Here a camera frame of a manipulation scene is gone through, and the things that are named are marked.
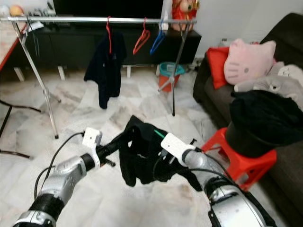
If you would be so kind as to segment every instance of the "blue clothes hanger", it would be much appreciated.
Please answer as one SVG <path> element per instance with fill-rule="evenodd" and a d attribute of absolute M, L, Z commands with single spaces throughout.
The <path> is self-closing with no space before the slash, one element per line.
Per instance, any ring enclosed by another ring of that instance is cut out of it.
<path fill-rule="evenodd" d="M 165 38 L 165 33 L 162 31 L 162 22 L 163 22 L 163 19 L 160 23 L 160 32 L 159 32 L 155 42 L 152 45 L 152 48 L 151 48 L 151 51 L 150 51 L 151 55 L 156 51 L 156 49 L 159 47 L 160 43 L 162 43 L 162 41 Z"/>

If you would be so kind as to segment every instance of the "black tv cabinet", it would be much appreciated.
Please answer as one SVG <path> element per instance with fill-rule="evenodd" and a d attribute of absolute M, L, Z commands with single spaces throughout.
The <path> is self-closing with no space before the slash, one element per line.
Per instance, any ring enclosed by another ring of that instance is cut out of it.
<path fill-rule="evenodd" d="M 136 55 L 133 48 L 142 33 L 142 28 L 113 28 L 123 33 L 127 51 L 124 65 L 159 64 L 163 61 L 175 61 L 181 44 L 181 33 L 169 29 L 166 38 L 157 51 L 150 55 L 150 49 L 158 35 L 158 29 L 151 31 L 151 36 Z M 39 68 L 52 68 L 66 66 L 68 68 L 86 68 L 95 51 L 97 44 L 106 34 L 105 27 L 90 26 L 45 26 L 35 31 L 39 42 L 40 56 L 35 53 L 33 36 L 30 33 L 26 45 Z M 196 31 L 188 33 L 180 63 L 192 63 L 201 40 L 201 35 Z M 10 55 L 5 67 L 27 67 L 29 62 L 23 53 L 20 44 Z"/>

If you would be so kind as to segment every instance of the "red clothes hanger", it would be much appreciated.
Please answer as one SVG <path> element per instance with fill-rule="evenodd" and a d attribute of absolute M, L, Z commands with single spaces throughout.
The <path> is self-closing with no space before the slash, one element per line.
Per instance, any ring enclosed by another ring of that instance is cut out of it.
<path fill-rule="evenodd" d="M 146 18 L 144 18 L 144 23 L 143 23 L 144 30 L 142 32 L 142 35 L 139 37 L 139 39 L 136 43 L 136 46 L 134 46 L 133 55 L 135 55 L 138 52 L 138 50 L 140 50 L 140 48 L 144 45 L 144 43 L 146 43 L 146 41 L 151 36 L 151 32 L 149 30 L 145 29 L 145 21 L 146 21 Z"/>
<path fill-rule="evenodd" d="M 111 33 L 110 33 L 110 27 L 109 27 L 109 19 L 111 16 L 107 18 L 107 24 L 106 24 L 106 30 L 108 32 L 108 38 L 109 38 L 109 54 L 112 54 L 112 39 L 111 39 Z"/>

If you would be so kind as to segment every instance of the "black bucket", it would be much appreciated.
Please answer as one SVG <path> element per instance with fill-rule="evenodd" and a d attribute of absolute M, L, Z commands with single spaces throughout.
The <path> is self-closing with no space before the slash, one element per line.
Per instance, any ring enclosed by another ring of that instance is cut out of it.
<path fill-rule="evenodd" d="M 281 146 L 266 142 L 248 130 L 236 129 L 232 122 L 227 127 L 225 138 L 234 151 L 246 157 L 260 157 Z"/>

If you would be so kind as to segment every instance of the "red plastic stool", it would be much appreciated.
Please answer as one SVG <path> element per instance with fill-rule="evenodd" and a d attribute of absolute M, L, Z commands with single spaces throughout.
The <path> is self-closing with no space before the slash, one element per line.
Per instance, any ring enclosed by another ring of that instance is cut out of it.
<path fill-rule="evenodd" d="M 227 143 L 225 133 L 227 128 L 218 130 L 212 138 L 202 146 L 202 150 L 206 153 L 215 144 L 219 144 L 221 150 L 230 160 L 231 165 L 227 168 L 227 172 L 234 181 L 237 181 L 242 175 L 247 174 L 248 179 L 240 185 L 240 188 L 247 191 L 255 182 L 257 182 L 275 163 L 276 150 L 271 150 L 258 158 L 245 157 L 235 152 Z"/>

